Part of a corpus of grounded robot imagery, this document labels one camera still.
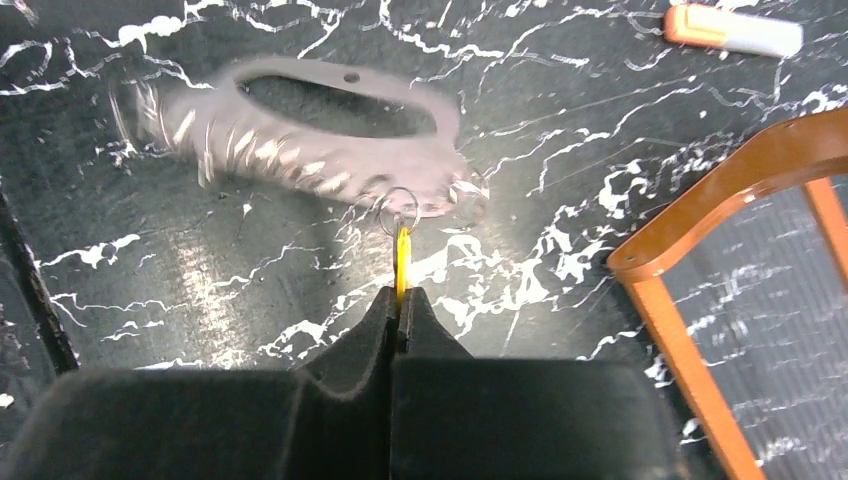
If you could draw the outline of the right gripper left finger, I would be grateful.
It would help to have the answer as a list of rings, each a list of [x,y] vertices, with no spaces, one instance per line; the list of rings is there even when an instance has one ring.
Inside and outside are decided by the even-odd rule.
[[[385,479],[393,289],[292,370],[80,370],[41,397],[5,479]]]

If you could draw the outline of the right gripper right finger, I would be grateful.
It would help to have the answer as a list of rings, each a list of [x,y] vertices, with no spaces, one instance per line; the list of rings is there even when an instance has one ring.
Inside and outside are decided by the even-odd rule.
[[[476,358],[404,295],[392,367],[395,479],[685,479],[668,406],[614,361]]]

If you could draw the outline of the yellow tagged key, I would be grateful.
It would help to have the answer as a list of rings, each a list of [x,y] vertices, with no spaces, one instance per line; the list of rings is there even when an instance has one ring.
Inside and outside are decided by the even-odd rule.
[[[402,309],[406,290],[409,288],[409,268],[412,255],[410,228],[400,226],[395,237],[395,292],[398,310]]]

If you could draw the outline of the metal keyring holder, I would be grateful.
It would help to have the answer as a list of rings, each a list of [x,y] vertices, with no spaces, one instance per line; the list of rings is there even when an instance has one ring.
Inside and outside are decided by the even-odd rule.
[[[246,82],[279,77],[415,107],[431,133],[394,138],[343,135],[274,112],[248,97]],[[234,176],[308,192],[407,218],[453,216],[479,223],[488,187],[456,150],[461,115],[434,88],[367,67],[279,55],[220,69],[204,88],[162,91],[138,80],[129,90],[139,137],[180,160],[211,185]]]

